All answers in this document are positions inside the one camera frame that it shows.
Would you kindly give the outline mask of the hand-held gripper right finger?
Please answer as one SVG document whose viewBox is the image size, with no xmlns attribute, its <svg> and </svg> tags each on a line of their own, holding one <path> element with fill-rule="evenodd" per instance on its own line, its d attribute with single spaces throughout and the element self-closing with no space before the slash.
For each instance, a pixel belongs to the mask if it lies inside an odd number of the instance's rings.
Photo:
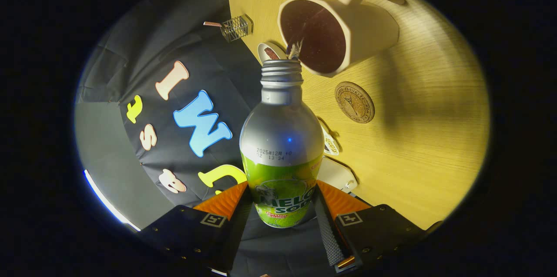
<svg viewBox="0 0 557 277">
<path fill-rule="evenodd" d="M 370 206 L 319 180 L 314 208 L 329 265 L 336 275 L 356 275 L 424 240 L 423 230 L 387 204 Z"/>
</svg>

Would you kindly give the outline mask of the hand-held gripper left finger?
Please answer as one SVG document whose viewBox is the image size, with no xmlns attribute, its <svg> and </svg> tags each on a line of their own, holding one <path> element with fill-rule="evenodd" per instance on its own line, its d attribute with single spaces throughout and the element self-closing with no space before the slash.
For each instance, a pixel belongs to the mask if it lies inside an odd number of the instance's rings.
<svg viewBox="0 0 557 277">
<path fill-rule="evenodd" d="M 228 274 L 251 208 L 251 191 L 243 182 L 195 207 L 175 206 L 137 236 L 171 257 Z"/>
</svg>

